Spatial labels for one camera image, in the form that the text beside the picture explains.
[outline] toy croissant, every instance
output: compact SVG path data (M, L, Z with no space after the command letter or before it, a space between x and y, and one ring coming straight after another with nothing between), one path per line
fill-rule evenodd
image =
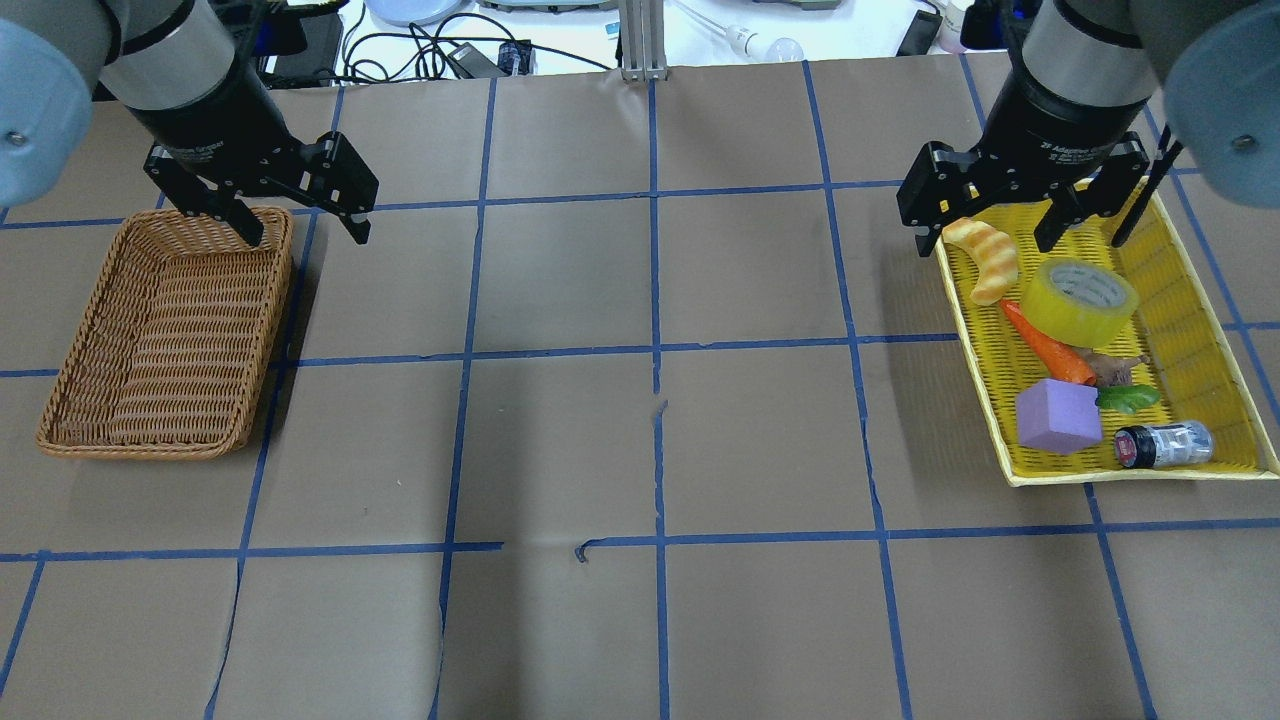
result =
M942 242L960 247L977 263L978 282L969 295L975 304L992 305L1018 282L1018 246L1007 233L960 218L942 228Z

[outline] white table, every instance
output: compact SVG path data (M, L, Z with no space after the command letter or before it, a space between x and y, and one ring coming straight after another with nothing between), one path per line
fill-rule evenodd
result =
M800 42L810 60L892 56L915 12L928 9L928 4L920 0L844 0L832 10L801 10L794 5L748 0L686 0L686 4L724 26L740 24L764 35L791 37ZM358 1L343 8L344 27L349 28L356 22L360 10ZM489 15L511 28L517 37L532 40L536 45L575 53L609 67L616 65L617 36L605 29L605 26L618 20L616 9L575 10L554 15L535 10L492 10L467 1L458 10ZM671 3L664 8L664 19L668 65L736 65L749 61L735 54L722 37ZM426 29L434 31L435 27L431 24ZM378 31L406 32L370 13L353 41ZM445 32L452 36L500 35L493 26L475 18L453 20ZM498 44L476 45L490 59L497 58ZM410 40L375 38L362 44L355 58L375 59L394 72L413 51L413 42ZM941 50L934 46L932 53ZM552 53L535 51L534 61L536 74L590 70L590 65Z

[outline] wicker basket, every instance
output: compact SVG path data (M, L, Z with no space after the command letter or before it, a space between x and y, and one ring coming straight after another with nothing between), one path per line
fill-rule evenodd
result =
M177 210L124 222L40 420L44 452L202 460L248 441L293 238L288 211L253 213L259 247Z
M1069 231L1052 252L1036 249L1033 229L1047 209L1037 205L1001 205L977 215L1009 233L1016 242L1023 282L1047 258L1074 258L1115 270L1134 286L1138 311L1103 352L1133 356L1148 354L1151 365L1134 369L1134 382L1160 389L1161 401L1137 415L1102 413L1102 443L1073 455L1056 455L1018 445L1014 402L1018 393L1048 372L1018 336L1004 313L969 301L978 272L964 252L937 245L965 357L982 402L996 455L1012 486L1084 483L1124 478L1280 479L1280 462L1267 438L1258 409L1240 375L1240 368L1222 334L1160 197L1152 197L1129 238L1119 250L1110 238L1120 213L1110 220L1092 218ZM1009 293L1019 300L1015 288ZM1110 438L1134 424L1162 424L1194 419L1208 425L1215 438L1213 460L1192 468L1126 470L1116 461Z

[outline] grid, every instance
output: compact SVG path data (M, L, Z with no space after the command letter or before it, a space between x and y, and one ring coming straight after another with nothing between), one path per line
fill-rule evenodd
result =
M969 61L965 56L960 56L961 69L966 79L970 99L973 101L974 111L977 114L979 124L986 123L986 111L982 105L982 100L978 95L977 86L974 83L973 72ZM1106 570L1106 575L1110 584L1110 591L1112 601L1115 602L1115 610L1119 618L1120 629L1124 637L1124 643L1128 651L1129 662L1133 671L1133 679L1138 689L1138 696L1143 705L1143 711L1147 717L1156 717L1156 707L1151 697L1151 692L1147 687L1146 674L1143 671L1140 648L1138 647L1137 639L1134 638L1134 632L1129 621L1129 614L1125 605L1124 589L1121 578L1116 570L1115 561L1111 555L1111 547L1108 537L1116 533L1146 533L1146 532L1170 532L1170 530L1212 530L1212 529L1251 529L1251 528L1280 528L1280 518L1265 516L1265 518L1245 518L1245 519L1220 519L1220 520L1169 520L1169 521L1130 521L1130 523L1107 523L1103 519L1102 509L1100 506L1098 498L1094 493L1092 484L1083 486L1084 500L1089 509L1091 521L1079 524L1050 524L1050 525L1016 525L1016 527L961 527L961 528L910 528L910 529L888 529L884 521L884 512L881 506L881 501L876 488L876 469L872 455L870 443L868 442L868 402L863 387L863 368L860 347L873 343L946 343L955 342L957 337L955 333L916 333L916 334L887 334L887 336L868 336L860 334L858 332L856 322L854 318L852 307L850 304L850 293L847 287L847 275L845 273L845 261L840 242L840 223L836 213L836 200L835 191L837 190L852 190L852 188L868 188L868 187L896 187L899 181L886 179L886 181L870 181L870 182L833 182L831 174L831 167L828 161L828 152L826 138L823 133L823 119L820 111L819 97L814 87L813 76L810 72L809 63L803 63L805 88L809 101L809 111L813 119L814 141L818 147L818 156L820 160L822 169L822 182L820 183L804 183L804 184L780 184L780 186L755 186L755 187L722 187L722 188L686 188L686 190L659 190L659 167L658 167L658 115L657 115L657 86L650 82L648 87L648 131L649 131L649 188L646 192L636 193L598 193L598 195L564 195L564 196L536 196L536 197L518 197L518 199L489 199L488 197L488 182L489 182L489 164L490 164L490 149L493 140L493 122L494 122L494 105L497 99L497 81L490 79L489 92L488 92L488 109L486 120L484 129L484 151L481 158L481 174L480 174L480 187L476 200L470 201L438 201L438 202L401 202L401 204L385 204L379 205L375 210L412 210L412 209L433 209L433 208L471 208L476 211L477 229L475 236L475 243L472 250L472 264L471 264L471 278L470 278L470 296L467 306L467 322L466 322L466 340L465 346L461 352L449 354L436 354L426 356L406 356L406 355L381 355L381 356L344 356L344 357L294 357L289 346L284 346L280 350L280 355L273 366L279 370L298 370L311 366L332 366L332 365L376 365L376 364L402 364L402 363L439 363L439 361L456 361L461 363L462 374L461 384L458 392L458 406L457 406L457 420L454 428L454 442L453 442L453 459L451 468L451 480L449 480L449 495L448 495L448 511L445 519L445 538L443 542L436 543L413 543L413 544L370 544L370 546L323 546L323 547L250 547L250 539L253 530L253 520L257 510L259 493L262 483L262 474L266 466L266 460L270 454L271 437L270 432L266 432L262 438L262 445L259 451L253 482L251 486L248 505L244 512L243 530L241 534L241 541L238 547L229 548L189 548L189 550L148 550L148 551L61 551L54 552L47 550L40 550L27 553L5 553L0 555L0 562L9 564L31 564L32 574L31 580L27 587L26 597L22 605L22 610L13 632L12 642L8 646L4 665L0 667L0 693L4 692L5 683L9 678L13 662L17 653L20 650L20 642L23 635L23 629L27 623L27 618L31 612L32 605L38 598L38 587L41 575L50 562L67 562L67 561L118 561L118 560L132 560L132 559L234 559L237 561L237 589L236 589L236 602L239 597L239 583L243 577L244 564L250 557L307 557L307 556L358 556L358 555L392 555L392 553L439 553L442 557L442 571L439 583L439 609L440 609L440 667L444 662L444 626L448 619L449 607L449 589L451 589L451 577L453 568L454 555L458 552L494 552L502 550L500 542L460 542L456 537L457 529L457 511L458 511L458 495L460 483L462 474L462 459L463 459L463 439L465 429L467 421L467 409L468 409L468 392L470 392L470 378L471 369L475 361L486 360L504 360L504 359L522 359L522 357L561 357L561 356L582 356L582 355L650 355L653 359L653 391L654 396L659 396L662 391L662 360L664 354L669 352L713 352L718 350L742 350L742 348L786 348L786 347L817 347L817 346L844 346L849 350L849 360L852 370L854 387L856 406L859 414L859 428L860 437L850 438L851 442L860 442L863 456L865 460L865 470L868 475L868 498L870 501L874 529L868 530L833 530L833 532L767 532L767 533L703 533L703 534L668 534L666 529L666 503L664 503L664 489L663 489L663 413L666 410L666 404L658 410L654 416L653 423L653 452L654 452L654 507L655 507L655 523L654 533L652 536L626 536L626 537L602 537L588 539L581 543L575 553L581 562L588 561L589 550L593 547L653 547L655 552L655 566L657 575L654 578L654 592L657 598L657 647L658 647L658 680L659 687L657 692L659 694L659 708L660 717L667 720L671 717L671 684L669 684L669 662L668 662L668 623L667 623L667 548L671 546L692 546L692 544L735 544L735 543L794 543L794 542L874 542L878 548L881 573L883 580L883 593L886 602L886 618L884 623L888 626L888 634L892 644L893 666L895 675L897 679L899 700L901 705L901 714L904 717L913 717L911 710L911 692L909 684L909 659L904 653L902 648L902 633L901 623L897 612L897 600L893 583L893 568L891 557L891 543L899 539L924 539L924 538L972 538L972 537L1016 537L1016 536L1094 536L1098 542L1098 551ZM342 88L337 92L337 102L333 113L333 119L330 127L337 129L338 122L342 115L344 91ZM1149 110L1144 110L1146 120L1151 126L1152 132L1158 135L1155 127L1155 118ZM1179 200L1185 210L1188 218L1190 219L1192 227L1194 229L1196 241L1203 251L1204 256L1208 259L1210 270L1213 275L1213 281L1222 292L1228 310L1231 316L1231 322L1225 324L1225 329L1236 333L1248 355L1249 363L1257 372L1257 375L1262 384L1262 392L1265 395L1266 404L1270 406L1271 413L1280 419L1280 404L1276 401L1276 393L1274 392L1272 384L1267 377L1266 369L1263 368L1261 355L1251 337L1251 333L1260 331L1276 331L1280 329L1280 322L1254 322L1247 323L1231 296L1230 288L1228 287L1226 277L1217 264L1213 255L1212 247L1210 246L1207 237L1196 211L1192 208L1190 199L1183 186L1181 176L1196 174L1196 169L1175 169L1171 172L1170 182L1178 192ZM794 191L822 191L826 201L828 229L832 242L832 254L835 260L835 266L837 272L838 292L841 311L844 315L844 322L846 327L846 333L838 337L812 337L812 338L799 338L799 340L767 340L767 341L723 341L712 343L668 343L663 342L662 328L660 328L660 287L659 287L659 225L662 222L662 199L666 197L682 197L682 196L710 196L710 195L748 195L748 193L772 193L772 192L794 192ZM608 346L608 347L562 347L552 350L512 350L512 351L475 351L475 325L476 325L476 305L479 299L480 288L480 268L481 256L484 249L484 229L485 229L485 210L492 205L520 205L520 204L553 204L553 202L581 202L581 201L608 201L608 200L623 200L623 199L648 199L649 201L649 242L650 242L650 300L652 300L652 342L650 345L630 345L630 346ZM156 201L156 206L163 205L164 197L161 196ZM301 270L300 277L296 279L294 290L289 301L289 311L285 318L284 334L285 338L294 337L294 329L298 323L298 309L301 305L300 296L302 293L303 283L302 279L308 268L308 260L312 247L312 241L316 233L316 225L319 214L311 209L294 210L297 215L307 217L307 229L306 240L302 246L301 258ZM76 225L115 225L123 220L123 218L101 218L101 219L86 219L86 220L68 220L68 222L31 222L31 223L6 223L8 209L0 210L0 231L5 229L23 229L23 228L42 228L42 227L76 227ZM50 377L56 375L56 369L50 368L33 368L33 369L0 369L0 378L26 378L26 377ZM266 427L273 428L276 421L276 411L279 409L279 400L282 389L287 382L285 373L279 372L275 377L274 387L271 388L270 401L266 409ZM229 648L230 642L234 637L234 605L232 626L227 632L227 648ZM223 656L223 665L225 667L225 648ZM215 684L212 688L209 703L205 710L206 717L212 717L220 687ZM434 720L439 712L439 693L440 685L436 683L435 697L433 701L430 717Z

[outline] green leaf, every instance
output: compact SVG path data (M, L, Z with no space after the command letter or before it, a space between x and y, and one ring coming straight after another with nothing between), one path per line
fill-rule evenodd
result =
M1098 388L1098 407L1133 415L1160 402L1160 391L1151 386L1119 386Z

